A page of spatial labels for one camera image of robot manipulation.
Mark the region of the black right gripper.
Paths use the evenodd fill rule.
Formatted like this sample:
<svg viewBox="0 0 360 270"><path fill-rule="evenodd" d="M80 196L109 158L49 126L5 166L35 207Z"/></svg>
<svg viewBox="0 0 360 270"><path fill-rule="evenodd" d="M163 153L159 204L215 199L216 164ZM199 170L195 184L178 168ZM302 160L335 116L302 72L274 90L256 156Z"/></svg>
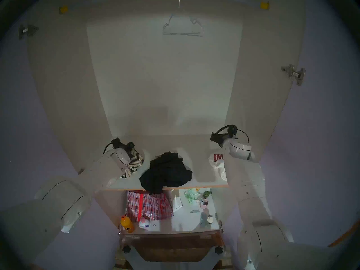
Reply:
<svg viewBox="0 0 360 270"><path fill-rule="evenodd" d="M236 136L238 131L237 126L224 126L220 128L217 132L212 132L210 140L217 143L220 147L223 146L223 143L227 139L232 139Z"/></svg>

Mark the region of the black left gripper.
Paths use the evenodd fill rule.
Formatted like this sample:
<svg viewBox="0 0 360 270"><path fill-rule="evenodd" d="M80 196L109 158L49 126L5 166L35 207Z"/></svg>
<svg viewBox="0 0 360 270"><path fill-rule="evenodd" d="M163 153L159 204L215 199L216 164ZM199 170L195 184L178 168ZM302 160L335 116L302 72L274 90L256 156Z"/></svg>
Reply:
<svg viewBox="0 0 360 270"><path fill-rule="evenodd" d="M121 148L121 149L125 150L125 152L127 154L133 154L133 150L135 148L135 145L133 142L130 141L127 144L124 144L120 141L119 138L112 139L111 144L113 146L113 149Z"/></svg>

